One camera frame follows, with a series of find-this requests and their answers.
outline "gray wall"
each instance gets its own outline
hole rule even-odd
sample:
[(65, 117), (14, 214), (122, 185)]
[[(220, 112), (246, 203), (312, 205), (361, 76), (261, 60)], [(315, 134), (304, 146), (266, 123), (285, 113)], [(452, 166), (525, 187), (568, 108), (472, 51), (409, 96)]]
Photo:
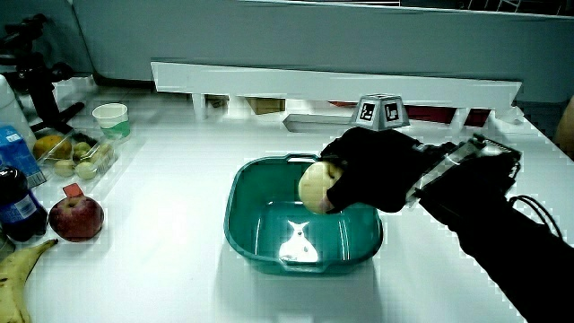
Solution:
[(234, 0), (74, 0), (95, 69), (151, 80), (150, 61), (520, 80), (518, 100), (574, 94), (574, 20)]
[[(44, 55), (48, 67), (65, 62), (78, 74), (91, 74), (93, 67), (85, 47), (75, 13), (67, 0), (0, 0), (0, 37), (6, 35), (7, 23), (20, 23), (37, 13), (48, 17), (44, 34), (34, 41), (33, 49)], [(0, 72), (13, 66), (1, 66)]]

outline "plastic fruit container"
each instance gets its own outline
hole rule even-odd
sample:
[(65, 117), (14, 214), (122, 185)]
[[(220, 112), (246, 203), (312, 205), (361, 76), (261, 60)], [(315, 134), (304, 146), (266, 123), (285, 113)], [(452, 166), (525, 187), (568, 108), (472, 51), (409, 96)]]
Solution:
[[(72, 130), (65, 135), (49, 135), (59, 135), (62, 140), (37, 159), (47, 179), (97, 181), (117, 159), (117, 142), (103, 134)], [(64, 158), (55, 154), (62, 145), (69, 147)]]
[(265, 157), (244, 165), (231, 187), (225, 237), (260, 272), (344, 274), (373, 257), (383, 241), (377, 209), (354, 204), (339, 214), (315, 214), (298, 184), (313, 154)]

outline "orange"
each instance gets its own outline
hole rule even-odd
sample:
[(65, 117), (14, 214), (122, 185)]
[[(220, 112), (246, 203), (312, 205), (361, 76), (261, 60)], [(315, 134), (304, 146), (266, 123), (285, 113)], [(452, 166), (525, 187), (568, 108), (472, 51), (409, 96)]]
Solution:
[(57, 148), (49, 156), (56, 159), (68, 159), (70, 158), (70, 153), (72, 152), (72, 144), (64, 139), (61, 135), (46, 135), (41, 137), (34, 144), (32, 153), (36, 159), (40, 158), (44, 153), (52, 150), (52, 148)]

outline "black sleeve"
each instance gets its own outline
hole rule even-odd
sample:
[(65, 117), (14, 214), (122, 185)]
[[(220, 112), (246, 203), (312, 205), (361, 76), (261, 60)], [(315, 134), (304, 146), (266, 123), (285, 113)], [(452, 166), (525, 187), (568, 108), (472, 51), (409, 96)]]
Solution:
[[(420, 203), (435, 217), (447, 216), (448, 211), (432, 200)], [(572, 321), (574, 249), (509, 205), (493, 207), (484, 218), (483, 222), (449, 226), (457, 233), (461, 249), (478, 262), (528, 322)]]
[(528, 322), (574, 321), (574, 248), (519, 212), (476, 169), (449, 170), (418, 193)]

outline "banana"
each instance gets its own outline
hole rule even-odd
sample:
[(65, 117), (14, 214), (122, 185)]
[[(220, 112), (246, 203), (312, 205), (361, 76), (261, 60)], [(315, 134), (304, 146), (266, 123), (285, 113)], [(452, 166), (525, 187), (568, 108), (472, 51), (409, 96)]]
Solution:
[(24, 303), (24, 285), (39, 257), (55, 244), (57, 239), (52, 239), (17, 250), (0, 263), (0, 323), (31, 322)]

